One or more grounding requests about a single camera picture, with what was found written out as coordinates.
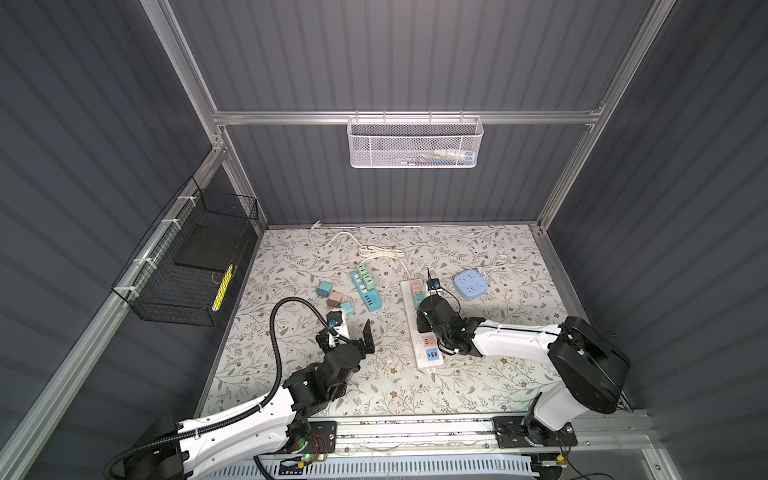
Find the long white power strip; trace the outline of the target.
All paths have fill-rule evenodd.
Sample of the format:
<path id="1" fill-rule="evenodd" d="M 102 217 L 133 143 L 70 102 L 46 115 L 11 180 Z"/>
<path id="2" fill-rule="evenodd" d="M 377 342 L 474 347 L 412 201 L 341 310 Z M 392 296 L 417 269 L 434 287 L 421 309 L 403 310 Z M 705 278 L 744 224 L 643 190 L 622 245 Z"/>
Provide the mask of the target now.
<path id="1" fill-rule="evenodd" d="M 434 373 L 444 365 L 444 358 L 438 348 L 437 338 L 429 327 L 426 327 L 424 332 L 419 330 L 419 309 L 414 308 L 413 293 L 411 292 L 411 283 L 414 281 L 421 283 L 424 298 L 426 293 L 425 284 L 421 280 L 409 279 L 400 283 L 406 323 L 410 332 L 417 368 L 427 373 Z"/>

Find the teal blue power strip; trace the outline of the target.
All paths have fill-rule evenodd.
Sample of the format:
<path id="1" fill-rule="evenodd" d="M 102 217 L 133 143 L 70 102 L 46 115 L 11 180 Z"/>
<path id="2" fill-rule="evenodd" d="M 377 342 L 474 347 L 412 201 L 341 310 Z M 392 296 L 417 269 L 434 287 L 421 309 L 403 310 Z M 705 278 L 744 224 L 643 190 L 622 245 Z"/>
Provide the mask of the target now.
<path id="1" fill-rule="evenodd" d="M 361 281 L 360 274 L 358 273 L 358 271 L 355 271 L 354 273 L 351 274 L 351 279 L 358 293 L 360 294 L 367 310 L 370 313 L 379 311 L 382 308 L 382 300 L 377 290 L 375 288 L 373 290 L 367 290 Z"/>

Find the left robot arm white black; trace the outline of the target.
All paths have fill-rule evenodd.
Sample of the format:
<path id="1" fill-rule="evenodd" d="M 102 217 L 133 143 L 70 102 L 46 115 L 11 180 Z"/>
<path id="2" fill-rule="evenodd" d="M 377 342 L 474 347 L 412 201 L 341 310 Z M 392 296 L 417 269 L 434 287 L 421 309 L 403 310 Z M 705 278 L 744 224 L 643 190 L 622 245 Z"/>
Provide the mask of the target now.
<path id="1" fill-rule="evenodd" d="M 346 394 L 360 363 L 375 352 L 370 322 L 363 338 L 340 342 L 320 363 L 291 374 L 274 395 L 265 395 L 216 415 L 176 421 L 165 415 L 151 424 L 111 467 L 109 479 L 199 479 L 248 456 L 292 453 L 312 436 L 308 418 Z"/>

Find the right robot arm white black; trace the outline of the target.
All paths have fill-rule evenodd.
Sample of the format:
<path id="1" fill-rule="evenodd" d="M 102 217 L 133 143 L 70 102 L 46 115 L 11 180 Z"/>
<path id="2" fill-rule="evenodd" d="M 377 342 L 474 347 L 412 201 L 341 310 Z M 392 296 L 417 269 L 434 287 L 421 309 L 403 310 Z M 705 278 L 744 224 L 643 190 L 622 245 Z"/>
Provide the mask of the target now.
<path id="1" fill-rule="evenodd" d="M 424 298 L 416 313 L 449 355 L 512 357 L 556 370 L 559 383 L 537 394 L 524 418 L 529 439 L 559 432 L 588 411 L 613 414 L 623 401 L 629 358 L 580 317 L 539 327 L 502 324 L 464 318 L 440 295 Z"/>

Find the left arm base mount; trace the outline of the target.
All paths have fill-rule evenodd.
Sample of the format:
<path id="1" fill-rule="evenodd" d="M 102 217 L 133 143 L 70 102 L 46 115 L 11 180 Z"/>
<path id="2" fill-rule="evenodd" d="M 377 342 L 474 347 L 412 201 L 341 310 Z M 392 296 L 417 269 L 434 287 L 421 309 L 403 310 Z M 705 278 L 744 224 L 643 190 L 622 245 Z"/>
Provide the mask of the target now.
<path id="1" fill-rule="evenodd" d="M 269 447 L 265 455 L 334 453 L 337 430 L 338 423 L 331 420 L 294 422 L 287 427 L 287 441 L 280 447 Z"/>

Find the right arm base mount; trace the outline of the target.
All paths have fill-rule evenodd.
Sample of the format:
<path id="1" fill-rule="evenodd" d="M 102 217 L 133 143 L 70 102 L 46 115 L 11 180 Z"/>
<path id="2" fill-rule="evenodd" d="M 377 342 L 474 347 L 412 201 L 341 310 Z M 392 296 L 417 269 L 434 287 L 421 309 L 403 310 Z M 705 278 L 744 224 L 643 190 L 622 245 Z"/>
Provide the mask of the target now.
<path id="1" fill-rule="evenodd" d="M 523 416 L 496 416 L 491 421 L 500 448 L 571 448 L 578 445 L 570 423 L 566 423 L 560 430 L 550 430 L 537 420 Z"/>

